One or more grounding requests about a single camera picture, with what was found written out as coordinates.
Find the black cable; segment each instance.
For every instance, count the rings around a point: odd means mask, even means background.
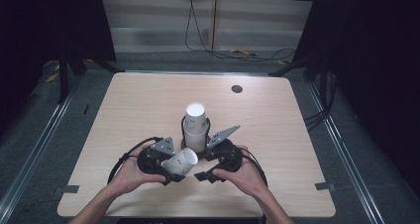
[[[115,173],[117,172],[118,168],[120,168],[120,166],[123,164],[123,162],[126,161],[129,157],[133,157],[133,156],[131,156],[131,153],[135,149],[137,149],[139,146],[141,146],[142,144],[147,143],[149,141],[159,142],[160,140],[162,140],[162,138],[158,138],[158,137],[147,138],[147,139],[139,142],[138,144],[136,144],[130,151],[125,153],[120,159],[118,159],[117,163],[112,168],[111,173],[109,173],[108,183],[110,183],[112,178],[114,178]]]
[[[335,98],[335,93],[336,93],[336,89],[337,89],[337,78],[336,76],[334,76],[334,74],[330,71],[330,81],[329,81],[329,87],[330,87],[330,101],[328,102],[327,106],[320,112],[318,112],[317,114],[304,118],[305,121],[308,120],[312,120],[309,123],[306,123],[306,126],[310,126],[311,127],[308,128],[308,132],[312,131],[318,124],[320,124],[330,113],[331,107],[333,105],[333,101]]]
[[[187,27],[186,27],[185,40],[184,40],[184,42],[185,42],[185,46],[189,50],[191,50],[193,52],[206,52],[209,55],[214,56],[214,57],[217,57],[217,58],[234,58],[234,59],[239,59],[239,60],[244,60],[244,61],[255,61],[255,62],[259,62],[259,61],[285,59],[285,58],[288,58],[288,57],[292,56],[295,53],[295,51],[296,51],[296,49],[281,49],[281,50],[277,50],[276,52],[274,52],[274,54],[271,57],[268,57],[268,58],[263,58],[263,57],[237,57],[237,56],[227,56],[227,55],[224,55],[224,54],[221,54],[221,53],[210,51],[210,50],[208,50],[206,48],[206,46],[204,45],[203,39],[201,38],[201,33],[200,33],[200,29],[198,27],[198,22],[197,22],[197,17],[195,16],[194,6],[193,6],[193,3],[192,3],[192,0],[189,0],[189,1],[190,1],[190,8],[189,8],[188,23],[187,23]],[[196,27],[196,30],[197,30],[198,38],[200,39],[201,46],[204,48],[204,50],[195,50],[195,49],[192,49],[188,45],[187,39],[188,39],[189,25],[190,25],[190,21],[191,21],[191,13],[192,13],[193,18],[194,18],[194,21],[195,21],[195,27]],[[292,52],[289,55],[287,55],[287,56],[274,58],[275,55],[277,55],[280,52],[284,52],[284,51],[292,51]]]
[[[254,166],[256,166],[257,170],[260,173],[263,173],[262,166],[260,165],[259,161],[257,161],[257,158],[250,151],[248,151],[247,149],[244,149],[244,148],[238,148],[238,149],[241,150],[241,151],[246,151],[248,154],[250,154],[253,157],[252,159],[250,157],[247,157],[247,156],[244,156],[244,155],[243,155],[243,158],[251,161],[254,164]],[[233,155],[233,154],[234,154],[233,152],[228,152],[228,151],[213,152],[213,155]]]
[[[266,180],[265,173],[263,172],[263,168],[260,165],[259,161],[257,161],[256,157],[250,151],[248,151],[247,149],[244,149],[244,148],[239,148],[239,149],[242,150],[242,151],[246,151],[248,154],[250,154],[253,157],[253,159],[251,159],[250,157],[243,156],[245,159],[247,159],[248,161],[250,161],[251,163],[254,164],[254,166],[257,168],[257,170],[260,173],[260,176],[262,178],[263,183],[265,184],[266,187],[268,187],[268,181]],[[262,213],[262,223],[263,224],[266,223],[266,216],[265,216],[264,212]]]

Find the finger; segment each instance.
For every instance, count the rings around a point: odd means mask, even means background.
[[[141,146],[139,146],[137,149],[135,149],[132,153],[131,156],[138,156],[142,151],[144,151],[147,147],[153,145],[154,143],[150,143],[150,144],[142,144]]]
[[[235,145],[237,148],[241,149],[241,152],[244,156],[249,157],[250,153],[248,152],[248,147],[243,145]]]
[[[215,168],[215,169],[212,171],[212,173],[213,173],[214,175],[216,175],[216,176],[220,177],[220,178],[223,178],[223,179],[230,180],[230,178],[231,178],[231,173],[230,173],[230,172],[228,172],[228,171],[226,171],[226,170],[224,170],[224,169]]]
[[[146,182],[165,182],[166,178],[160,174],[147,174]]]

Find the white cup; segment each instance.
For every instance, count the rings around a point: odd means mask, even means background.
[[[189,148],[184,148],[171,159],[162,164],[170,173],[186,176],[198,163],[197,155]]]
[[[203,104],[194,102],[186,106],[184,131],[192,135],[205,133],[208,128],[206,109]]]
[[[207,144],[207,131],[202,134],[194,135],[184,131],[185,147],[191,149],[195,153],[204,152]]]

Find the wooden table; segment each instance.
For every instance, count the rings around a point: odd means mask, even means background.
[[[232,86],[240,85],[241,93]],[[290,216],[335,214],[290,83],[285,78],[243,75],[117,73],[96,116],[65,193],[61,216],[76,215],[106,184],[116,161],[146,138],[182,140],[180,121],[191,102],[201,102],[210,135],[241,125],[229,139],[247,145],[267,176],[269,189]],[[111,205],[108,216],[257,217],[262,210],[229,181],[199,182],[194,173],[217,162],[200,161],[180,183],[147,183]]]

